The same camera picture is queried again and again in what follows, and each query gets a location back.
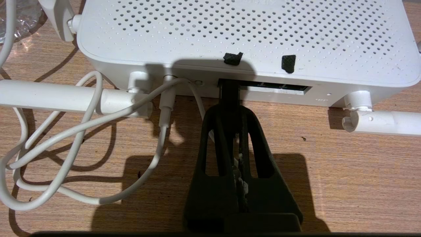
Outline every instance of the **black tape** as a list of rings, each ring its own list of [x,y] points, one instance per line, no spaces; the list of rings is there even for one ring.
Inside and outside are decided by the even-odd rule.
[[[287,72],[288,74],[294,72],[295,57],[295,55],[282,56],[282,69],[285,70],[285,72]]]
[[[229,65],[238,66],[240,64],[241,57],[242,57],[242,52],[240,52],[238,54],[225,53],[224,63],[229,64]]]

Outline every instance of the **router top panel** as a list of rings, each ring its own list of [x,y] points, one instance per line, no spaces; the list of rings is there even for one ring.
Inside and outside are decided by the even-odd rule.
[[[388,87],[420,77],[400,0],[88,0],[77,40],[88,58],[115,64]],[[240,52],[240,65],[223,63]],[[284,55],[296,55],[292,74]]]

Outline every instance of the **port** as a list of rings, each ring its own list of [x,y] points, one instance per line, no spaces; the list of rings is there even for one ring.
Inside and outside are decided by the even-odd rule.
[[[226,79],[219,79],[218,85]],[[259,82],[259,81],[240,81],[235,80],[240,85],[240,89],[256,92],[269,92],[269,93],[280,93],[280,94],[296,94],[304,95],[311,89],[311,86],[301,86],[292,84],[282,83],[270,83],[270,82]]]

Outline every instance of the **cable connector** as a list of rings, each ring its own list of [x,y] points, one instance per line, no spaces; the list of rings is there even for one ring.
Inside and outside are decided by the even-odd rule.
[[[164,76],[163,84],[175,79],[177,77],[172,75]],[[161,99],[159,102],[159,109],[161,110],[159,118],[159,127],[169,127],[170,126],[170,116],[171,111],[174,109],[174,102],[176,100],[176,89],[174,87],[166,89],[161,94]]]

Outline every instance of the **wooden table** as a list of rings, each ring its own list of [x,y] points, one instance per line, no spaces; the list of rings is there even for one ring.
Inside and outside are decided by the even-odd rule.
[[[72,4],[77,12],[80,1]],[[405,9],[420,41],[421,4],[405,3]],[[44,20],[32,32],[14,45],[1,70],[3,78],[75,84],[93,70],[75,44],[59,40],[50,22]],[[217,103],[216,99],[203,101],[206,108]],[[420,137],[349,134],[340,129],[344,116],[340,109],[248,101],[244,105],[260,119],[276,162],[304,213],[304,231],[421,232]],[[421,84],[375,109],[421,112]],[[25,113],[32,132],[49,114],[40,110]],[[63,113],[60,117],[40,142],[78,124],[82,115]],[[0,204],[0,236],[27,236],[41,230],[181,231],[201,128],[193,98],[177,96],[172,118],[165,155],[135,194],[99,207],[62,194],[28,212]],[[152,158],[158,119],[155,109],[151,119],[122,118],[89,129],[65,186],[93,196],[108,196],[128,187]],[[0,107],[0,131],[3,156],[20,136],[11,108]],[[27,166],[25,179],[38,184],[51,181],[71,141],[65,139],[42,153]],[[215,172],[214,159],[209,167],[210,173]],[[11,172],[7,182],[19,200],[39,195],[14,186]]]

